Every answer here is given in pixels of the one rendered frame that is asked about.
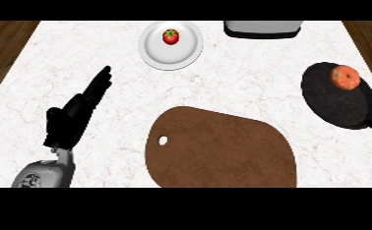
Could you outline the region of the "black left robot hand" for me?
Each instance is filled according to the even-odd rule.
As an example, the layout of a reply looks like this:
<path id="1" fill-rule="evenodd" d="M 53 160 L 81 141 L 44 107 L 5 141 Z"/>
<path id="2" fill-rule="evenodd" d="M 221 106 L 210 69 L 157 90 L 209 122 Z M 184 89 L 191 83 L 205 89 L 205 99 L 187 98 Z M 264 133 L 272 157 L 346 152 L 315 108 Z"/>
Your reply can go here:
<path id="1" fill-rule="evenodd" d="M 44 146 L 72 149 L 84 134 L 95 106 L 112 85 L 110 67 L 106 66 L 82 93 L 76 93 L 61 108 L 45 111 Z"/>

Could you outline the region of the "brown wooden cutting board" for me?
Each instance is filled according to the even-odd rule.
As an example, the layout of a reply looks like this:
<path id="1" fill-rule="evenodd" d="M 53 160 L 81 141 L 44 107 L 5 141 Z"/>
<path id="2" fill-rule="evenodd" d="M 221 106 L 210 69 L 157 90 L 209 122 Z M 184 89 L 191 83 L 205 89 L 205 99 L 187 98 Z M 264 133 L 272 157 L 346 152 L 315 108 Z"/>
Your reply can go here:
<path id="1" fill-rule="evenodd" d="M 287 141 L 264 122 L 178 106 L 156 118 L 144 164 L 165 187 L 295 187 Z"/>

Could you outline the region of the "black round pan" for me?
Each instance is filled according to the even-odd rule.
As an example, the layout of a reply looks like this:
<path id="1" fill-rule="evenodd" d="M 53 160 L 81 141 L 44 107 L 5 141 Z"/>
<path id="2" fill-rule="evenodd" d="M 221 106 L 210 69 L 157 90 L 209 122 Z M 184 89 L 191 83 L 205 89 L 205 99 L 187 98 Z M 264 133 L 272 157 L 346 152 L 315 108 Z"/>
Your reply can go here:
<path id="1" fill-rule="evenodd" d="M 372 87 L 364 80 L 352 90 L 337 88 L 329 81 L 334 63 L 312 64 L 302 74 L 301 89 L 305 102 L 320 118 L 349 130 L 372 129 Z"/>

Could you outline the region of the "orange squash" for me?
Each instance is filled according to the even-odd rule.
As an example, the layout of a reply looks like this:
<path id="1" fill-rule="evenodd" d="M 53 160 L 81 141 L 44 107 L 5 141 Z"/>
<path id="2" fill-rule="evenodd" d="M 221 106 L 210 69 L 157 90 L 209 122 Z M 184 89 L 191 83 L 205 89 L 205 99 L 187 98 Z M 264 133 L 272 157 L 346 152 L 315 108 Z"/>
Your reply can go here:
<path id="1" fill-rule="evenodd" d="M 345 65 L 337 65 L 330 69 L 329 80 L 330 83 L 342 90 L 352 90 L 360 84 L 357 71 Z"/>

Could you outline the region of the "white round plate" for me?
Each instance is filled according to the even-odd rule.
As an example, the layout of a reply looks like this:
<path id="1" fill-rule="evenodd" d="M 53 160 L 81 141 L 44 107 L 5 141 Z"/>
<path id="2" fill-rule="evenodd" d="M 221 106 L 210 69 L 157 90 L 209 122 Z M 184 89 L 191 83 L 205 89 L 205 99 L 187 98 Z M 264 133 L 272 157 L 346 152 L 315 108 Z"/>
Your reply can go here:
<path id="1" fill-rule="evenodd" d="M 165 32 L 175 30 L 175 43 L 163 41 Z M 187 67 L 197 59 L 203 49 L 203 37 L 191 22 L 153 22 L 138 37 L 138 55 L 154 69 L 172 71 Z"/>

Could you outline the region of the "red tomato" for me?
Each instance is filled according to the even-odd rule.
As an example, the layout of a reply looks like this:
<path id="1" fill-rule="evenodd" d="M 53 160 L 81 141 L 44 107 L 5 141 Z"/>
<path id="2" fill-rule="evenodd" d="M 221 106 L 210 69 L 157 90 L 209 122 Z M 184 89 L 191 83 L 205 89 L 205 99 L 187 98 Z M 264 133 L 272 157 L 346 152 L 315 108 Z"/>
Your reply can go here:
<path id="1" fill-rule="evenodd" d="M 166 29 L 163 31 L 162 41 L 168 45 L 174 45 L 178 42 L 178 31 L 175 29 Z"/>

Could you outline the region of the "grey and black appliance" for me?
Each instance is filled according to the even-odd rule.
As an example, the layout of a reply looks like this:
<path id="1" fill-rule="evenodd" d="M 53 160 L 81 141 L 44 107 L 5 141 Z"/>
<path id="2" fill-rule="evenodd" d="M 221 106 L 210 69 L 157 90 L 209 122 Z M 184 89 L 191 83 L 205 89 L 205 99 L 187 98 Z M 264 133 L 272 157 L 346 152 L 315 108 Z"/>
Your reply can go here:
<path id="1" fill-rule="evenodd" d="M 301 30 L 302 21 L 224 21 L 230 37 L 250 39 L 292 38 Z"/>

